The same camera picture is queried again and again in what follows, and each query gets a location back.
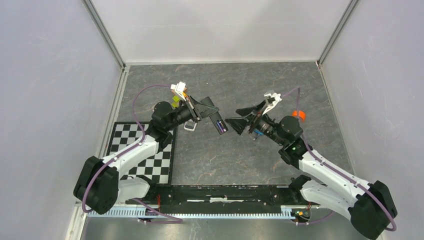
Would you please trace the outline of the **blue battery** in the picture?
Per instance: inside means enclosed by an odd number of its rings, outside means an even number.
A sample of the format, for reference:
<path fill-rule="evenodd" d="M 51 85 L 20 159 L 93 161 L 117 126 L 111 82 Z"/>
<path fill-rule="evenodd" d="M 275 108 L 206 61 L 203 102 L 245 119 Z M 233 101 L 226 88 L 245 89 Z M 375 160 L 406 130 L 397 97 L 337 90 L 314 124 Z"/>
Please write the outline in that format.
<path fill-rule="evenodd" d="M 261 131 L 255 130 L 254 131 L 257 136 L 263 136 L 264 134 Z"/>

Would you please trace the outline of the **purple battery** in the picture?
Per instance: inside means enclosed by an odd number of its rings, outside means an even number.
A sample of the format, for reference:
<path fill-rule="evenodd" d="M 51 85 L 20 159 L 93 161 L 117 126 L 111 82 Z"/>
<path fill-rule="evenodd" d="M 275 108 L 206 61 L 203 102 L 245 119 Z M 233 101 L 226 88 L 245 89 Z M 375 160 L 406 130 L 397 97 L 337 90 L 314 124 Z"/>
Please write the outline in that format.
<path fill-rule="evenodd" d="M 216 125 L 220 131 L 221 134 L 225 133 L 227 131 L 227 129 L 225 128 L 225 126 L 222 124 L 222 122 L 220 120 L 218 120 L 216 122 Z"/>

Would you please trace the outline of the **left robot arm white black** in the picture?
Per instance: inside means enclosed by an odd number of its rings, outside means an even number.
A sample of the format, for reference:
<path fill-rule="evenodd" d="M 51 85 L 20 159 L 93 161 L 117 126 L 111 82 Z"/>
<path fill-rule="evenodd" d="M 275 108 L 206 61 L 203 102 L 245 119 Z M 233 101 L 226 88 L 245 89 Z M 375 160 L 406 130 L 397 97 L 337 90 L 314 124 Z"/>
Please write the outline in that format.
<path fill-rule="evenodd" d="M 80 200 L 84 211 L 108 212 L 116 203 L 138 198 L 153 203 L 157 190 L 146 177 L 123 179 L 141 161 L 163 151 L 173 141 L 171 131 L 189 120 L 219 119 L 219 108 L 210 97 L 197 101 L 191 96 L 179 102 L 177 108 L 166 101 L 157 103 L 143 134 L 122 150 L 98 158 L 89 157 L 79 174 L 73 196 Z"/>

